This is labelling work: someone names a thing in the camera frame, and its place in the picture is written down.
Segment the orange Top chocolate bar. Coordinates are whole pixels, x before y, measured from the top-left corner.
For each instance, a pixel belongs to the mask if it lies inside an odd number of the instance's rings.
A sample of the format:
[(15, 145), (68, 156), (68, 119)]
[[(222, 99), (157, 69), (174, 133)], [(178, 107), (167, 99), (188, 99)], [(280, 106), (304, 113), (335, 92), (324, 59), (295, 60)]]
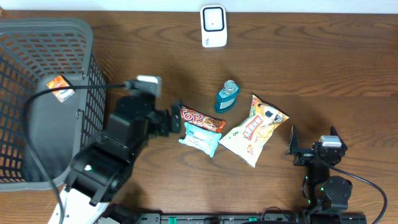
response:
[(211, 116), (207, 116), (196, 110), (184, 106), (181, 107), (180, 112), (181, 112), (181, 117), (184, 121), (216, 133), (221, 133), (224, 126), (226, 125), (225, 120), (216, 119)]

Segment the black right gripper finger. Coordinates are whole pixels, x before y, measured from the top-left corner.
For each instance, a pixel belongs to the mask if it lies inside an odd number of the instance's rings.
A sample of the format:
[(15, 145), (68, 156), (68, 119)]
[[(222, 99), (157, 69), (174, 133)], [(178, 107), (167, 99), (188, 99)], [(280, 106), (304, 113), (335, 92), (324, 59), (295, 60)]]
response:
[(294, 155), (298, 152), (299, 152), (299, 141), (298, 141), (297, 129), (295, 126), (292, 126), (290, 132), (290, 139), (285, 154)]
[(337, 133), (337, 130), (336, 130), (336, 128), (335, 128), (334, 126), (332, 126), (332, 127), (330, 128), (330, 135), (331, 135), (331, 136), (336, 136), (336, 137), (339, 139), (339, 141), (340, 141), (340, 143), (341, 143), (341, 148), (342, 148), (343, 150), (347, 150), (347, 149), (348, 149), (347, 145), (346, 145), (345, 142), (342, 140), (342, 138), (340, 137), (340, 135)]

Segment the yellow wiper bag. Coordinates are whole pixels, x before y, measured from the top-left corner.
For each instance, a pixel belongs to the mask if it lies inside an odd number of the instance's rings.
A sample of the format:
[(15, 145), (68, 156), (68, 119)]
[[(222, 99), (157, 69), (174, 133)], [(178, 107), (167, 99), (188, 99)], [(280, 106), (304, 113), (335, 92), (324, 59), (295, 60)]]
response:
[(249, 118), (233, 128), (218, 143), (255, 167), (265, 143), (288, 118), (277, 108), (253, 95)]

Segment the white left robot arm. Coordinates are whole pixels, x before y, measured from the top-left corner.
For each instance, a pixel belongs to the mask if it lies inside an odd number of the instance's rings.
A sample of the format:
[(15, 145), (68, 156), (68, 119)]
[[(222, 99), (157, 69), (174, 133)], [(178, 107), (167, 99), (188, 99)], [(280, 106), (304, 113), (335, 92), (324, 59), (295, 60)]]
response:
[(149, 140), (180, 132), (182, 105), (177, 101), (170, 110), (157, 110), (155, 96), (149, 93), (120, 98), (106, 129), (92, 135), (72, 159), (49, 222), (139, 223), (139, 214), (111, 202)]

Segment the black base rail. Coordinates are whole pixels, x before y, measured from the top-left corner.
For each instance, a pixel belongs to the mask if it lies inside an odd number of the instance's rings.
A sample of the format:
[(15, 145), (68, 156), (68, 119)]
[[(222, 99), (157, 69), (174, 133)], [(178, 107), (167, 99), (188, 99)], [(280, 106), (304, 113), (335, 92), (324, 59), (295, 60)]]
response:
[(142, 213), (133, 221), (136, 224), (238, 224), (238, 223), (342, 223), (366, 224), (364, 215), (312, 215), (312, 221), (305, 222), (297, 213), (283, 214), (282, 212), (266, 212), (264, 215), (255, 214), (159, 214)]

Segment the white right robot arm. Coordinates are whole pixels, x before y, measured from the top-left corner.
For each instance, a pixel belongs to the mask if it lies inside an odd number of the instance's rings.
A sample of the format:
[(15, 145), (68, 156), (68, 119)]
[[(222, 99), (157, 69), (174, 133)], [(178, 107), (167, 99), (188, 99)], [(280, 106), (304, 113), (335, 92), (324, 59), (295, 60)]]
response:
[(311, 148), (299, 146), (297, 129), (293, 126), (287, 145), (287, 155), (293, 155), (295, 166), (305, 167), (302, 194), (308, 199), (308, 207), (291, 218), (295, 223), (363, 224), (363, 214), (348, 214), (348, 200), (352, 182), (342, 176), (330, 175), (330, 168), (341, 162), (348, 147), (334, 127), (330, 134), (320, 137)]

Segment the grey plastic basket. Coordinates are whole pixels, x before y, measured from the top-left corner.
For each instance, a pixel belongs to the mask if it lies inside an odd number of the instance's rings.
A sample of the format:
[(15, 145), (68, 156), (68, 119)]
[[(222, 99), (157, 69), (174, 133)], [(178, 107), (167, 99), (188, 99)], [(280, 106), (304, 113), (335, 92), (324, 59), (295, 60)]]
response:
[(93, 32), (80, 19), (1, 21), (1, 190), (47, 190), (23, 133), (56, 185), (72, 157), (102, 129), (105, 77)]

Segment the teal wet wipes pack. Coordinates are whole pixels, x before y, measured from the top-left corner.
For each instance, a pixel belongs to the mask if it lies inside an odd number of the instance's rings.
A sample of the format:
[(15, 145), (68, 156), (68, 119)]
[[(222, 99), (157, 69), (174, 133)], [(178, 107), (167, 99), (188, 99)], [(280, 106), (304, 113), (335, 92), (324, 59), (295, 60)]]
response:
[(222, 134), (203, 129), (188, 122), (185, 122), (184, 126), (186, 130), (185, 137), (179, 139), (179, 143), (197, 148), (213, 157)]

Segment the blue mouthwash bottle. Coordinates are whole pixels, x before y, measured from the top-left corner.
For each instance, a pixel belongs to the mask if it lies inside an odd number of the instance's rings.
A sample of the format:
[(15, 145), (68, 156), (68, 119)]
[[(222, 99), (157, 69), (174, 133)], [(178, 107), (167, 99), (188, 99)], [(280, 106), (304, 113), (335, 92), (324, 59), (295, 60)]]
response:
[(239, 92), (240, 87), (233, 80), (227, 80), (216, 95), (215, 111), (224, 113), (230, 110), (235, 105)]

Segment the white barcode scanner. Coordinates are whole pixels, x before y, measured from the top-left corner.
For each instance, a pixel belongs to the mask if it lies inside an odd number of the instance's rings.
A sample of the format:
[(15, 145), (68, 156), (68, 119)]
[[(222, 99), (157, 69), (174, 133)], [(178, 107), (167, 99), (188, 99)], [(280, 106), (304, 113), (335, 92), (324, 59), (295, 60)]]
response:
[(202, 46), (224, 47), (228, 41), (225, 8), (221, 5), (203, 6), (200, 10), (200, 20)]

